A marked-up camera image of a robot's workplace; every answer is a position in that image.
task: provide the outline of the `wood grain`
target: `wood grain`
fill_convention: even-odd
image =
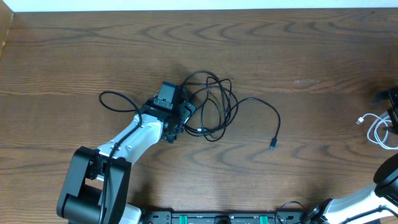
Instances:
[[[128,202],[174,210],[306,206],[370,184],[394,151],[355,124],[375,93],[398,85],[396,9],[20,13],[0,61],[0,221],[65,223],[55,206],[74,151],[113,138],[163,80],[230,78],[247,102],[218,142],[187,134],[132,168]],[[125,102],[108,99],[113,106]],[[396,222],[387,219],[385,222]]]

